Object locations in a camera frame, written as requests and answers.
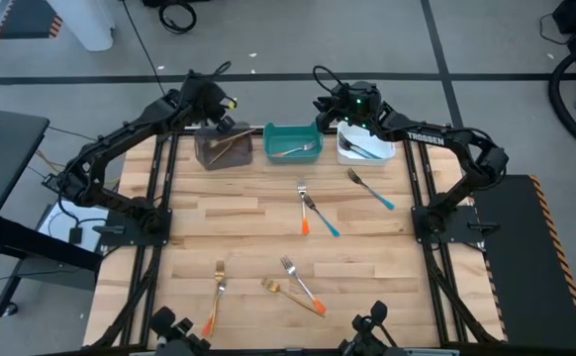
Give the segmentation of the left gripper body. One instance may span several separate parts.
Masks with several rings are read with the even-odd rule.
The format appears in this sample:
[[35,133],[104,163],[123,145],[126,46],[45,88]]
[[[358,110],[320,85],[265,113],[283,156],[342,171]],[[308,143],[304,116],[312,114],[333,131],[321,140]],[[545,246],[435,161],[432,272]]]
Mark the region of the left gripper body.
[[226,113],[226,92],[210,77],[189,74],[181,88],[183,111],[189,122],[219,122]]

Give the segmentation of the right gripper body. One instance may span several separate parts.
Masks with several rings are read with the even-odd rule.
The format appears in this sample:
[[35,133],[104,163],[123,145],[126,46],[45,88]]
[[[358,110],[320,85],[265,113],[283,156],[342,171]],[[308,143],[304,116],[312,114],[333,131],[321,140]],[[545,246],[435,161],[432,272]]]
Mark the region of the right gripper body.
[[332,89],[334,118],[369,128],[378,124],[382,113],[382,96],[375,83],[357,81],[340,83]]

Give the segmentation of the wooden utensil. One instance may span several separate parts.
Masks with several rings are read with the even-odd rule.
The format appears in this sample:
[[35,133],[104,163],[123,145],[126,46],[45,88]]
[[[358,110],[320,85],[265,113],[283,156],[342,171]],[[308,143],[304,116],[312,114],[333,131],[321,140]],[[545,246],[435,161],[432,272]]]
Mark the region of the wooden utensil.
[[222,169],[237,166],[245,166],[251,162],[250,136],[237,138],[230,141],[208,163],[210,169]]

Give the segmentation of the grey translucent plastic bin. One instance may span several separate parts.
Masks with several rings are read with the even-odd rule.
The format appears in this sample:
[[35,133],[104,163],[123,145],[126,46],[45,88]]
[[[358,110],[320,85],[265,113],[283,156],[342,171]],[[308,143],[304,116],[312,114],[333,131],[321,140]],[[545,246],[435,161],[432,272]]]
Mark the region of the grey translucent plastic bin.
[[197,161],[208,171],[249,165],[252,162],[252,128],[236,123],[226,133],[204,127],[194,133]]

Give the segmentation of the teal plastic bin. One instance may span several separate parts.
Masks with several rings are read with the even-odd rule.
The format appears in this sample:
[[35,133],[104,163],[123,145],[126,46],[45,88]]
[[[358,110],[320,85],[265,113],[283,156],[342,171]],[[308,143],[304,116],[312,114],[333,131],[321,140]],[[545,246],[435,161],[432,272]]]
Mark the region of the teal plastic bin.
[[[323,135],[315,124],[306,126],[276,126],[267,124],[263,129],[263,150],[273,164],[310,164],[314,163],[323,151]],[[283,152],[314,141],[315,147],[308,151],[298,151],[283,157],[271,154]]]

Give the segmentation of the white plastic bin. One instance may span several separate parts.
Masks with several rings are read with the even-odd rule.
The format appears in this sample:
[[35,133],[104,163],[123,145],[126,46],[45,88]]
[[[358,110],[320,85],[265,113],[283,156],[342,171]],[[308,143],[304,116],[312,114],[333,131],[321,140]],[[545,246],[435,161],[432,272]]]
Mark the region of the white plastic bin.
[[[380,140],[376,136],[370,136],[369,131],[358,126],[349,126],[346,122],[340,122],[336,134],[336,156],[339,164],[360,166],[384,166],[396,154],[396,148],[392,142]],[[337,136],[343,134],[352,143],[368,150],[380,159],[367,159],[353,151],[342,149],[338,144]]]

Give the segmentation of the black cabinet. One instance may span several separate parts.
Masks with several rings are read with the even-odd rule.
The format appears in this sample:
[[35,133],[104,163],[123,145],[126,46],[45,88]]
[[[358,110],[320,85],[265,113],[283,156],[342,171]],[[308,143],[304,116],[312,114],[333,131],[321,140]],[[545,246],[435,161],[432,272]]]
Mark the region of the black cabinet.
[[164,5],[183,4],[190,5],[192,3],[210,2],[211,0],[141,0],[142,4],[149,8],[158,8]]

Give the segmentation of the small black hazard-striped mat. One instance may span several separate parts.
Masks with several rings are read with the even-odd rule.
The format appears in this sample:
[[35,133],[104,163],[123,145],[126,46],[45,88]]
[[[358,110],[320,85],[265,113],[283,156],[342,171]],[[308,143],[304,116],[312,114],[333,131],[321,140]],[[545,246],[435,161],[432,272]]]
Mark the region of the small black hazard-striped mat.
[[0,40],[54,39],[62,25],[47,0],[9,0],[0,21]]

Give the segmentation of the black desk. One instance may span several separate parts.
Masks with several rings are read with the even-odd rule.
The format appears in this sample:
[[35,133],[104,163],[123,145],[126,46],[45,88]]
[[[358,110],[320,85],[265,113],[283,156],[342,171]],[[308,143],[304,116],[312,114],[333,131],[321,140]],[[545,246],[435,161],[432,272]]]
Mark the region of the black desk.
[[[0,211],[40,146],[49,119],[0,111]],[[41,257],[60,266],[51,272],[96,272],[103,256],[69,242],[50,237],[0,216],[0,256],[18,259],[0,294],[0,314],[11,301],[22,276],[19,268],[29,257]]]

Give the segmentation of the large black hazard-striped mat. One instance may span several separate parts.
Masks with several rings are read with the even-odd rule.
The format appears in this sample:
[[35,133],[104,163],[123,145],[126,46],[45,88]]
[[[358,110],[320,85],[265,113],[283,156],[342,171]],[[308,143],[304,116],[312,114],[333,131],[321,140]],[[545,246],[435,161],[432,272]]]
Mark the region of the large black hazard-striped mat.
[[576,349],[576,284],[539,181],[509,175],[474,196],[504,336],[512,345]]

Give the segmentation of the black aluminium table frame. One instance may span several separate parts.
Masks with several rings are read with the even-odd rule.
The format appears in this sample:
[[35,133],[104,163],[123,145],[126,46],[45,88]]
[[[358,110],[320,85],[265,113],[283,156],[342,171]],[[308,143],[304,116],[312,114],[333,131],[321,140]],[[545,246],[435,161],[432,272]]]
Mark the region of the black aluminium table frame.
[[[440,250],[416,240],[411,214],[415,203],[429,198],[423,159],[444,190],[460,177],[455,156],[435,146],[397,143],[386,165],[360,167],[363,182],[395,206],[390,211],[347,177],[336,160],[335,137],[328,135],[324,144],[313,164],[274,165],[256,138],[249,165],[208,172],[194,158],[192,138],[179,141],[170,177],[170,238],[160,252],[155,289],[134,313],[132,343],[154,344],[144,312],[162,307],[190,319],[200,333],[212,309],[219,260],[227,285],[210,339],[216,349],[332,348],[351,336],[353,318],[376,301],[387,306],[386,329],[400,345],[457,339],[450,304],[442,307],[443,323],[435,320],[433,304],[443,293],[431,289],[426,259]],[[302,233],[299,178],[339,237],[308,207],[310,232]],[[261,286],[264,278],[274,280],[314,307],[282,256],[324,304],[324,317]]]

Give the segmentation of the white cylindrical post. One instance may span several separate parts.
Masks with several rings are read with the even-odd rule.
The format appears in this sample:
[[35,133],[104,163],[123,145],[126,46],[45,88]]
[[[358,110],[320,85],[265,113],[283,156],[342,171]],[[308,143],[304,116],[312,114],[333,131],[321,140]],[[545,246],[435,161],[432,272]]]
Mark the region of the white cylindrical post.
[[106,0],[46,0],[86,50],[109,50],[116,24]]

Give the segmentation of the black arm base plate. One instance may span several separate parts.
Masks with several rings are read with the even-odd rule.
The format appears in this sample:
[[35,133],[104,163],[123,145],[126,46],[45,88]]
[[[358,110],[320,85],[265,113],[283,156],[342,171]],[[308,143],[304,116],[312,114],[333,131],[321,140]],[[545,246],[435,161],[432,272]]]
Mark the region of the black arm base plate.
[[412,207],[416,240],[428,243],[476,243],[500,228],[496,222],[481,222],[473,206],[458,206],[443,220],[442,229],[428,220],[426,207]]
[[172,210],[155,209],[144,217],[136,218],[110,211],[102,226],[100,243],[107,246],[162,246],[168,242]]

